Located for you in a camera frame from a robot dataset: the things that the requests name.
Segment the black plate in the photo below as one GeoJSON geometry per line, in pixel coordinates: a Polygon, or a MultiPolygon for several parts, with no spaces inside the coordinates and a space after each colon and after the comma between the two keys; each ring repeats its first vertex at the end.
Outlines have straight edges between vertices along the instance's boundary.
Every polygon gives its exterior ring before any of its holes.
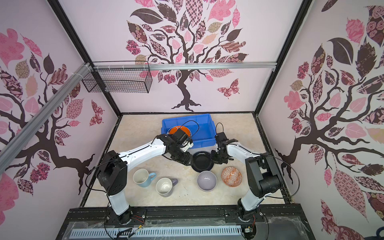
{"type": "Polygon", "coordinates": [[[201,173],[204,171],[210,171],[214,166],[214,162],[212,161],[210,153],[200,151],[193,154],[191,166],[194,171],[201,173]]]}

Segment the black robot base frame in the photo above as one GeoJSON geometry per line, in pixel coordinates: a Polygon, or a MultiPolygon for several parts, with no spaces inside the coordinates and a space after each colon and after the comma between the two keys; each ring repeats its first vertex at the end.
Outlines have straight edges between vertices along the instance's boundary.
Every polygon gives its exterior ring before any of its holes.
{"type": "Polygon", "coordinates": [[[73,229],[240,226],[243,240],[312,240],[314,234],[299,204],[262,205],[242,219],[234,205],[134,207],[122,224],[111,207],[69,210],[57,235],[68,240],[73,229]]]}

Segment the lavender bowl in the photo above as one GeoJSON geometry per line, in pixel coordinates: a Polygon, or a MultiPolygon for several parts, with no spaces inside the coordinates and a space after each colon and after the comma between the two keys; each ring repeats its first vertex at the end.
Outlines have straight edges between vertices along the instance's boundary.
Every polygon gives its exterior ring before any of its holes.
{"type": "Polygon", "coordinates": [[[217,186],[217,177],[211,171],[203,171],[197,177],[197,185],[204,192],[213,191],[217,186]]]}

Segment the purple mug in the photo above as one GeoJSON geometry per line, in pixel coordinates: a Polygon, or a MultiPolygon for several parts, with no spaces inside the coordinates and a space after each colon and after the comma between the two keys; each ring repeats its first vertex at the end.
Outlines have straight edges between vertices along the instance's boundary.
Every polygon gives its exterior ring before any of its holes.
{"type": "Polygon", "coordinates": [[[173,188],[178,182],[177,179],[162,178],[156,184],[156,192],[161,197],[167,198],[172,194],[173,188]]]}

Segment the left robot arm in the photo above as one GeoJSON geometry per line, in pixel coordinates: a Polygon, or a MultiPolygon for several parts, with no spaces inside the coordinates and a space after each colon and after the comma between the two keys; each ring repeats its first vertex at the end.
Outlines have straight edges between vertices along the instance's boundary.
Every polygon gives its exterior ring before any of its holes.
{"type": "Polygon", "coordinates": [[[192,155],[187,150],[193,146],[192,138],[182,132],[158,135],[149,143],[129,151],[108,152],[102,164],[97,167],[96,177],[105,189],[114,213],[118,217],[129,218],[131,215],[131,206],[124,192],[128,172],[145,161],[164,154],[170,154],[172,161],[186,166],[192,160],[192,155]]]}

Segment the orange plate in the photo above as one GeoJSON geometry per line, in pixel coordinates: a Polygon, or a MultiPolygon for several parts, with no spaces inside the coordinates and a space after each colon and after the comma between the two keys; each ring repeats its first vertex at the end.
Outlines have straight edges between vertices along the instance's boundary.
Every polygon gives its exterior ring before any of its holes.
{"type": "Polygon", "coordinates": [[[185,132],[188,137],[192,136],[192,133],[191,133],[190,129],[188,129],[185,126],[175,126],[175,127],[172,127],[172,128],[170,128],[168,130],[167,134],[171,134],[172,135],[172,134],[176,133],[179,129],[182,130],[183,132],[185,132]]]}

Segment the light blue mug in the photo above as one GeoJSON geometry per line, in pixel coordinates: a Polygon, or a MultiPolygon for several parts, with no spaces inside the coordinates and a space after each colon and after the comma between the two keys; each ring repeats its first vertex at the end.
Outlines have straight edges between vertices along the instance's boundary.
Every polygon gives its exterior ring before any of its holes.
{"type": "Polygon", "coordinates": [[[150,173],[146,169],[139,169],[133,175],[133,181],[139,187],[147,188],[152,181],[157,177],[156,173],[150,173]]]}

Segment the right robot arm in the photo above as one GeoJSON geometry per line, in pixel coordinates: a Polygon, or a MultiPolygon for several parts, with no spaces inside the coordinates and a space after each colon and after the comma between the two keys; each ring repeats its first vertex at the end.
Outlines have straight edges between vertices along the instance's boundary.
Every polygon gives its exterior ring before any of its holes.
{"type": "Polygon", "coordinates": [[[274,157],[256,153],[239,143],[219,144],[211,151],[211,159],[215,164],[227,164],[236,159],[246,166],[249,190],[238,201],[238,212],[243,219],[255,212],[284,183],[274,157]]]}

